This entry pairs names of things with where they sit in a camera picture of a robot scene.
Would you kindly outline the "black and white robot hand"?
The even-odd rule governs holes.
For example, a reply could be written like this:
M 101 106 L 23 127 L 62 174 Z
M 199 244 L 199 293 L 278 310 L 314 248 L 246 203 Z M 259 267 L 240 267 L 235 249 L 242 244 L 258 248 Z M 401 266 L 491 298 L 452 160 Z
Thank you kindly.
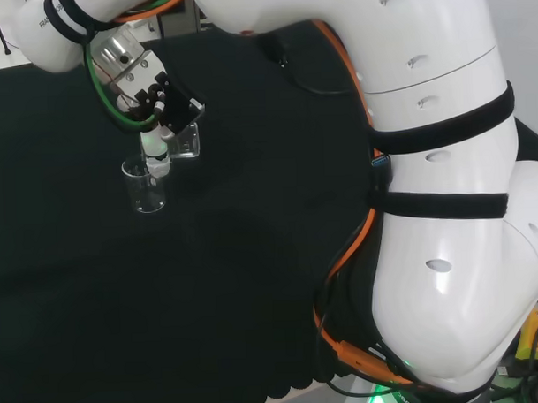
M 176 134 L 162 123 L 166 107 L 163 87 L 153 84 L 147 94 L 141 94 L 139 99 L 151 108 L 152 115 L 155 116 L 154 122 L 148 124 L 148 128 L 140 134 L 141 154 L 148 173 L 155 179 L 164 178 L 171 168 L 169 143 L 174 140 Z

